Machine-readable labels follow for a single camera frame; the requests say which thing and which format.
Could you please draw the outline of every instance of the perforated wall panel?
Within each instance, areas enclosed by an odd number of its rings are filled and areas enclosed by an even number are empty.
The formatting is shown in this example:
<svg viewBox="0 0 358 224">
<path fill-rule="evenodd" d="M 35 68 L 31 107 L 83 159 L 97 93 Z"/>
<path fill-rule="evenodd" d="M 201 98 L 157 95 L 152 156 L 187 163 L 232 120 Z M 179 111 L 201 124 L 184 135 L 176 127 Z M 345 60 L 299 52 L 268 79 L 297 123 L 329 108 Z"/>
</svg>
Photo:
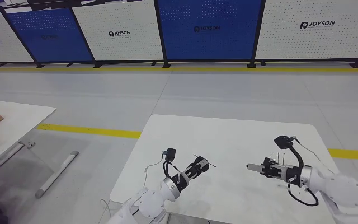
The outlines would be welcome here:
<svg viewBox="0 0 358 224">
<path fill-rule="evenodd" d="M 151 0 L 73 9 L 95 60 L 162 60 Z"/>
<path fill-rule="evenodd" d="M 33 62 L 2 14 L 0 14 L 0 62 Z"/>
<path fill-rule="evenodd" d="M 158 0 L 167 58 L 250 59 L 260 0 Z"/>
<path fill-rule="evenodd" d="M 357 23 L 357 0 L 266 0 L 256 58 L 358 58 Z"/>
<path fill-rule="evenodd" d="M 8 16 L 37 61 L 92 60 L 68 8 L 10 13 Z"/>
</svg>

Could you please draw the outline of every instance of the robotic arm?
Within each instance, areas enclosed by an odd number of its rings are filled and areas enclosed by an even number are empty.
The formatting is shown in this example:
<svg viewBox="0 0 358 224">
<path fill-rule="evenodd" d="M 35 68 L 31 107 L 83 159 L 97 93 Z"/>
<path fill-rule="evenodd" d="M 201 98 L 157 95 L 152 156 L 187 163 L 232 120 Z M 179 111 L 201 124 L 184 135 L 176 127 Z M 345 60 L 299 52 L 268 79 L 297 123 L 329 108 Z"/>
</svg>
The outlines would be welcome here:
<svg viewBox="0 0 358 224">
<path fill-rule="evenodd" d="M 358 223 L 357 215 L 342 213 L 338 207 L 358 207 L 358 181 L 342 174 L 332 173 L 331 176 L 325 177 L 316 168 L 305 165 L 301 155 L 293 147 L 293 141 L 300 144 L 296 136 L 279 136 L 275 139 L 280 149 L 289 149 L 295 155 L 299 166 L 280 165 L 270 158 L 265 158 L 261 165 L 248 164 L 247 169 L 257 171 L 267 178 L 287 182 L 289 195 L 306 206 L 317 206 L 319 201 L 315 194 L 320 192 L 338 224 Z M 305 188 L 315 199 L 315 203 L 309 204 L 296 198 L 291 192 L 291 184 Z"/>
<path fill-rule="evenodd" d="M 166 155 L 163 163 L 166 178 L 161 181 L 160 190 L 141 189 L 135 196 L 122 204 L 121 209 L 111 217 L 107 224 L 138 224 L 134 219 L 137 211 L 141 212 L 144 217 L 152 219 L 151 224 L 160 223 L 166 214 L 164 202 L 166 200 L 175 202 L 181 192 L 189 185 L 190 180 L 197 178 L 209 169 L 208 161 L 199 156 L 193 163 L 189 164 L 185 171 L 180 172 L 172 163 L 175 158 L 175 152 L 176 150 L 173 148 L 163 152 Z M 168 173 L 169 165 L 173 166 L 178 171 L 178 174 L 171 177 Z M 139 209 L 132 213 L 131 208 L 136 202 L 139 202 Z"/>
</svg>

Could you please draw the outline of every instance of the white desk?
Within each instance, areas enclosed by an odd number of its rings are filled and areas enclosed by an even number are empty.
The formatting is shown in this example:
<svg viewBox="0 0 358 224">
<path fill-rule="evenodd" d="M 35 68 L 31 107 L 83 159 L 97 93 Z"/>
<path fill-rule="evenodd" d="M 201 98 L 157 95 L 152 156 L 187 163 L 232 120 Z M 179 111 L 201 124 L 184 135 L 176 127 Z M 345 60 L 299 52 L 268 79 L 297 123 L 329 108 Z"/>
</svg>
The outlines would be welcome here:
<svg viewBox="0 0 358 224">
<path fill-rule="evenodd" d="M 265 157 L 275 158 L 285 152 L 285 164 L 298 165 L 290 151 L 280 150 L 274 139 L 280 135 L 297 136 L 303 145 L 314 151 L 334 172 L 338 172 L 315 127 L 309 124 L 256 122 L 246 120 L 194 118 L 152 115 L 137 141 L 110 199 L 124 202 L 143 187 L 144 169 L 160 160 L 160 152 L 175 148 L 175 165 L 184 170 L 195 157 L 203 156 L 216 168 L 192 180 L 176 202 L 167 202 L 169 213 L 206 220 L 240 224 L 334 224 L 322 197 L 320 205 L 306 207 L 291 198 L 283 181 L 268 179 L 246 168 L 260 164 Z M 305 164 L 329 174 L 308 151 L 294 145 Z M 148 169 L 146 186 L 159 189 L 164 179 L 163 166 Z M 291 187 L 294 194 L 301 192 Z M 314 202 L 303 192 L 300 199 Z"/>
<path fill-rule="evenodd" d="M 25 139 L 25 135 L 36 128 L 55 110 L 56 108 L 47 106 L 0 101 L 0 115 L 4 117 L 4 120 L 0 122 L 0 165 L 4 164 L 24 146 L 31 148 L 35 144 Z M 64 163 L 62 163 L 60 170 L 55 171 L 37 191 L 37 198 L 40 198 L 46 192 L 76 155 L 78 155 L 77 151 L 71 153 Z"/>
</svg>

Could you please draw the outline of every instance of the floor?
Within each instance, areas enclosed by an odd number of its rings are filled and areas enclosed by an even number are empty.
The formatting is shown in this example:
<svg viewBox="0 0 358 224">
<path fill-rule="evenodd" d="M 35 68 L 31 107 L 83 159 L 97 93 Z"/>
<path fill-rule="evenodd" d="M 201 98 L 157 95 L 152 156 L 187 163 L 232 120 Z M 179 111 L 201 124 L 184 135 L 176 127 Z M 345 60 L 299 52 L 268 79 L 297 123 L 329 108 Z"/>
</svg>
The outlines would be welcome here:
<svg viewBox="0 0 358 224">
<path fill-rule="evenodd" d="M 245 66 L 172 65 L 223 69 Z M 152 114 L 309 123 L 317 128 L 328 148 L 358 150 L 357 73 L 294 71 L 294 68 L 349 68 L 347 63 L 267 66 L 292 70 L 0 70 L 0 100 L 56 107 L 57 111 L 45 121 L 49 124 L 134 131 L 141 131 Z M 136 139 L 47 130 L 34 130 L 31 135 L 36 146 L 21 150 L 0 169 L 0 203 L 6 208 L 10 223 L 105 223 L 109 212 L 100 200 L 109 201 Z M 35 199 L 35 192 L 51 170 L 73 150 L 80 152 L 79 157 L 41 199 Z M 358 179 L 357 160 L 335 158 L 335 162 L 341 172 Z M 112 214 L 119 208 L 119 204 L 110 202 Z M 170 224 L 179 223 L 206 221 L 172 216 Z"/>
</svg>

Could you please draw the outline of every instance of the yellow floor stripe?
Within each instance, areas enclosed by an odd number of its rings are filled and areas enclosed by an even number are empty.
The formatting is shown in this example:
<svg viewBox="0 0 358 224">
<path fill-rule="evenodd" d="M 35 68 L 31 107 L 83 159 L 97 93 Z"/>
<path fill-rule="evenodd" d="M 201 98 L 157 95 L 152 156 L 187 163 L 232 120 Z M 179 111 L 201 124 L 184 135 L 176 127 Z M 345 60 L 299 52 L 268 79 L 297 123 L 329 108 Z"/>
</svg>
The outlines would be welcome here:
<svg viewBox="0 0 358 224">
<path fill-rule="evenodd" d="M 358 72 L 358 69 L 354 68 L 220 68 L 220 67 L 119 67 L 119 68 L 71 68 L 71 67 L 59 67 L 50 68 L 44 67 L 37 68 L 0 68 L 0 71 L 191 71 L 191 72 Z"/>
<path fill-rule="evenodd" d="M 133 132 L 130 130 L 76 127 L 56 124 L 40 124 L 37 128 L 40 130 L 55 130 L 58 132 L 72 132 L 82 134 L 98 134 L 101 136 L 115 136 L 124 138 L 139 138 L 141 134 L 141 132 Z"/>
<path fill-rule="evenodd" d="M 328 151 L 332 157 L 349 158 L 351 160 L 358 160 L 358 151 L 357 150 L 339 150 L 336 148 L 329 148 Z"/>
<path fill-rule="evenodd" d="M 115 136 L 123 138 L 139 138 L 141 132 L 134 132 L 131 130 L 115 130 L 103 128 L 90 128 L 90 127 L 76 127 L 57 124 L 40 124 L 37 129 L 40 130 L 55 130 L 58 132 L 72 132 L 81 134 L 98 134 L 101 136 Z M 358 160 L 358 151 L 355 150 L 339 150 L 336 148 L 329 148 L 329 153 L 335 158 L 349 158 Z"/>
</svg>

